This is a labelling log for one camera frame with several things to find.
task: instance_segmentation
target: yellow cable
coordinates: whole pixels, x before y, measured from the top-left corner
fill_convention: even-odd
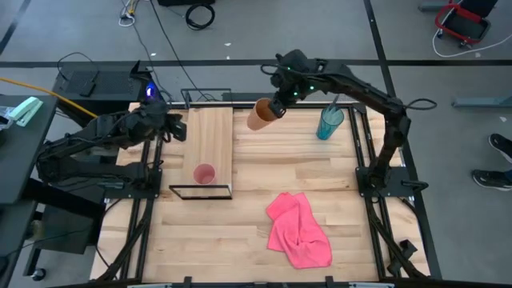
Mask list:
[[[89,116],[91,116],[92,118],[97,118],[98,116],[92,112],[90,112],[89,110],[87,110],[86,108],[80,106],[79,104],[67,99],[67,98],[64,98],[63,96],[53,92],[53,91],[50,91],[50,90],[46,90],[44,88],[41,88],[41,87],[37,87],[37,86],[32,86],[30,84],[26,84],[26,83],[23,83],[23,82],[18,82],[18,81],[15,81],[15,80],[11,80],[11,79],[8,79],[8,78],[2,78],[0,77],[0,81],[4,81],[4,82],[8,82],[8,83],[11,83],[11,84],[15,84],[15,85],[18,85],[18,86],[23,86],[23,87],[26,87],[26,88],[31,88],[31,89],[34,89],[34,90],[37,90],[37,91],[41,91],[41,92],[44,92],[44,93],[48,93],[54,97],[57,97],[60,101],[62,102],[65,102],[67,104],[70,104],[71,106],[75,107],[76,109],[80,110],[81,112],[85,113],[85,114],[88,114]]]

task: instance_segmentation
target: cable coil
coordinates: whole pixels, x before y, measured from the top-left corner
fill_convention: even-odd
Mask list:
[[[202,24],[202,25],[197,24],[192,19],[190,19],[190,15],[192,14],[192,12],[199,7],[205,7],[211,13],[211,18],[206,24]],[[214,20],[215,20],[215,10],[210,4],[205,4],[205,3],[193,4],[185,13],[186,24],[188,25],[189,28],[191,28],[192,30],[196,30],[196,31],[203,30],[203,29],[207,28],[208,26],[211,25],[211,23],[214,22]]]

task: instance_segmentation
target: plastic cup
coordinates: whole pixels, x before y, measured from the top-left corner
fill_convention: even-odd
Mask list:
[[[269,98],[261,98],[256,101],[247,118],[247,127],[249,129],[253,131],[260,130],[277,119],[269,108],[271,101]]]
[[[341,110],[324,108],[320,115],[320,122],[317,128],[317,137],[320,140],[327,140],[342,124],[345,115]]]
[[[194,181],[197,184],[214,184],[215,183],[215,168],[210,164],[199,164],[194,169]]]

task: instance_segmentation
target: person's foot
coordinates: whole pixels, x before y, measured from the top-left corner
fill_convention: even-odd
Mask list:
[[[473,180],[482,187],[495,188],[501,191],[512,190],[512,181],[503,172],[473,170]]]
[[[505,159],[512,163],[512,141],[501,136],[500,134],[492,134],[489,136],[489,144],[498,150]]]

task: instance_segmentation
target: blue led light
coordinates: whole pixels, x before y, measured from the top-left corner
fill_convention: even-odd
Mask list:
[[[157,87],[153,82],[149,82],[146,86],[146,100],[155,100]]]

